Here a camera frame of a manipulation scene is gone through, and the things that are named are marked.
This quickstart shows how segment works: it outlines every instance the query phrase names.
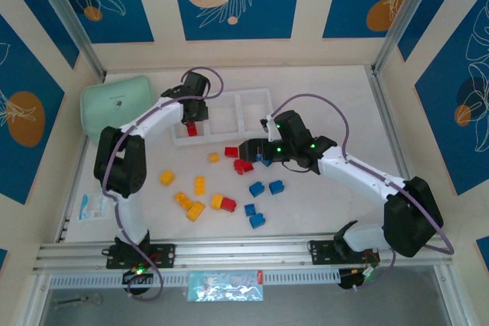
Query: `white floor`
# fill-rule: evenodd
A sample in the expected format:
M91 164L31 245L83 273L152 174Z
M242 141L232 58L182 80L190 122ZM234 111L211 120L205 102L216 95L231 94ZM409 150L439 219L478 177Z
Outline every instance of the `white floor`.
M269 88L273 107L286 98L301 92L323 95L333 100L346 114L351 128L348 152L385 172L397 175L396 165L379 117L374 97L363 66L228 68L218 70L226 90ZM156 93L177 85L183 70L143 73ZM108 82L139 74L108 75ZM209 75L215 91L217 82ZM286 109L300 113L313 135L325 135L340 144L345 128L339 116L319 100L302 98L291 102ZM205 144L193 147L174 147L170 132L147 147L147 179L141 190L144 219L153 239L250 237L263 235L306 234L335 232L350 220L370 210L383 210L348 187L317 176L315 173L292 173L275 163L269 168L260 163L255 170L239 176L233 170L233 159L224 157L225 146L238 146L241 141ZM218 152L221 162L209 164L208 154ZM93 178L96 146L90 143L76 190L67 242L113 240L117 233L112 209L104 220L79 221L84 194L97 192L99 183ZM176 180L162 186L158 177L163 170L175 172ZM206 196L195 197L195 176L206 177ZM256 181L267 186L282 179L285 191L272 196L270 191L253 199L248 187ZM186 218L185 211L173 196L185 192L192 200L207 205L197 222ZM210 208L212 194L221 193L236 200L234 213ZM253 230L245 216L244 205L254 203L267 223Z

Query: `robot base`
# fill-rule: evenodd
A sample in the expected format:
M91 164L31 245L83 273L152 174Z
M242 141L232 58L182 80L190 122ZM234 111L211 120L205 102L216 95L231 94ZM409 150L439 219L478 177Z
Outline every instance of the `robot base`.
M139 244L139 248L156 264L159 269L173 268L175 258L174 244L150 244L150 233ZM149 264L130 245L115 238L115 244L102 251L107 256L107 269L133 269L135 266L149 268Z

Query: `cable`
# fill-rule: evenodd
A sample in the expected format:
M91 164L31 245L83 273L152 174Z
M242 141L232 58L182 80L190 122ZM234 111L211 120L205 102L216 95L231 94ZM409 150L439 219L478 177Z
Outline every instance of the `cable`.
M119 203L118 203L117 196L112 195L112 194L108 193L108 191L107 191L108 176L110 174L110 171L112 170L112 166L114 164L115 156L116 156L117 152L119 151L119 148L121 147L121 145L124 142L124 140L128 137L128 135L135 128L137 128L144 120L146 120L147 118L149 118L152 114L154 114L155 112L161 110L162 108L165 108L166 106L168 106L168 105L170 105L172 103L179 102L179 101L182 101L182 100L185 100L185 99L213 99L213 98L217 98L217 97L219 97L221 95L222 90L224 89L224 81L222 80L222 77L215 70L213 70L211 68L208 68L206 66L197 66L195 68L188 69L182 75L182 78L180 80L180 83L182 83L183 80L185 79L185 77L190 72L192 72L194 70L208 70L211 73L213 73L218 78L219 82L221 83L221 88L219 89L219 91L216 94L211 95L211 96L204 96L204 97L202 97L202 96L199 96L199 95L186 95L186 96L183 96L183 97L178 97L178 98L172 99L171 101L165 101L160 106L157 106L155 108L152 108L150 111L148 111L146 114L144 114L141 118L139 118L138 120L136 120L136 123L134 125L132 125L129 129L127 129L127 131L123 133L123 135L120 137L120 139L115 144L114 150L112 151L112 154L111 154L110 158L108 159L107 169L105 170L104 179L102 181L102 194L105 197L114 200L114 202L115 202L115 221L117 222L117 225L118 225L119 230L121 231L121 233L124 236L125 240L141 255L141 257L144 260L146 260L146 262L150 265L150 267L156 272L156 274L157 274L157 276L158 276L158 278L160 280L160 289L158 290L158 293L156 295L154 295L154 296L152 296L150 298L133 297L134 299L138 300L139 302L152 302L155 299L158 299L160 297L161 293L163 292L163 277L161 275L160 270L156 266L156 264L138 247L138 245L128 236L127 232L125 231L124 225L121 222L121 217L120 217L120 213L119 213ZM128 292L129 292L130 288L131 288L131 283L128 284Z
M308 173L311 169L305 169L304 171L299 171L298 169L291 169L285 165L285 162L282 162L282 166L287 168L289 171L295 172L295 173Z
M287 105L289 102L293 101L294 99L296 98L299 98L299 97L311 97L311 98L317 98L317 99L320 99L321 101L324 101L326 102L328 105L330 105L331 107L333 107L338 113L339 115L341 116L343 122L345 123L345 138L343 140L343 143L342 143L342 154L343 154L343 158L348 162L348 163L351 163L353 166L365 171L366 173L369 173L370 175L372 175L373 177L379 179L381 182L386 182L386 178L379 175L378 173L376 173L375 171L369 169L368 167L366 166L363 166L361 165L360 163L357 163L353 160L349 160L348 157L347 157L347 153L346 153L346 144L348 142L348 139L350 138L350 125L348 124L348 121L346 119L346 116L345 114L342 112L342 110L339 109L338 106L336 106L333 102L331 102L330 100L328 100L327 98L324 98L322 97L321 95L316 95L316 94L313 94L313 93L301 93L299 95L293 95L292 97L290 97L289 99L287 99L282 105L280 105L272 114L271 114L271 117L274 117L285 105ZM389 182L388 185L394 189L396 189L398 192L400 192L402 195L404 195L406 197L406 199L408 199L409 201L411 201L415 206L416 208L421 211L421 213L425 216L426 220L433 226L433 228L435 228L435 231L436 233L439 234L439 236L443 239L443 242L445 242L445 245L447 246L447 248L440 248L440 247L435 247L435 246L431 246L429 244L426 244L424 247L425 248L429 248L430 250L435 250L435 251L438 251L440 253L445 253L447 255L453 255L455 253L455 249L453 248L453 245L452 243L450 242L450 240L446 237L446 234L445 232L440 228L440 226L438 225L438 223L436 223L436 221L433 219L433 217L431 215L429 215L429 213L424 209L424 207L414 198L411 196L411 194L409 194L406 190L402 189L401 187L399 187L398 185L396 185L395 183L393 182Z

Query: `lego brick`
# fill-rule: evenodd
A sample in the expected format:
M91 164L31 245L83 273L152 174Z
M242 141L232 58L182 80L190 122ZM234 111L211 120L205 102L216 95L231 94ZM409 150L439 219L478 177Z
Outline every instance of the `lego brick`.
M254 169L251 162L246 162L244 160L235 160L233 167L238 175L242 175L243 173L252 171Z
M263 194L265 191L265 186L263 186L263 183L260 181L255 182L253 185L250 186L250 193L253 195L254 198L256 198L258 195Z
M224 149L224 155L229 158L238 158L238 148L237 147L226 147Z
M197 135L196 123L193 121L188 121L186 123L186 132L189 135L189 137L195 137Z
M271 182L268 187L270 188L270 192L272 193L272 195L278 194L285 189L285 186L283 186L283 182L280 180Z
M204 176L196 177L195 190L197 196L206 194L206 178Z
M210 163L217 163L219 161L219 155L217 153L210 153L209 154L209 162Z
M175 195L175 200L185 210L189 210L192 207L192 201L183 192L179 192Z
M251 217L252 215L257 214L257 209L254 207L254 204L248 204L244 206L244 212L247 217Z
M250 217L250 224L253 227L253 229L256 229L261 225L265 224L265 218L263 217L263 214L258 213Z
M223 198L224 198L223 195L214 194L214 196L212 197L212 201L211 201L211 208L213 208L215 210L220 210Z
M206 206L201 202L194 202L192 208L186 213L186 217L191 221L196 221L199 215L202 214Z
M234 210L236 210L236 202L229 198L223 198L221 203L221 209L232 213Z
M161 173L160 176L160 182L163 183L165 186L168 186L175 180L175 174L171 171L165 171Z

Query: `mint green pillow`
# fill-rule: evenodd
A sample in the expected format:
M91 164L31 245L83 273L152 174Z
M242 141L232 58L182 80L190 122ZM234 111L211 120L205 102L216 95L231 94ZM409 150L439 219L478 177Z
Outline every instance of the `mint green pillow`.
M145 76L87 87L80 98L83 131L97 144L105 127L121 127L155 102L150 81Z

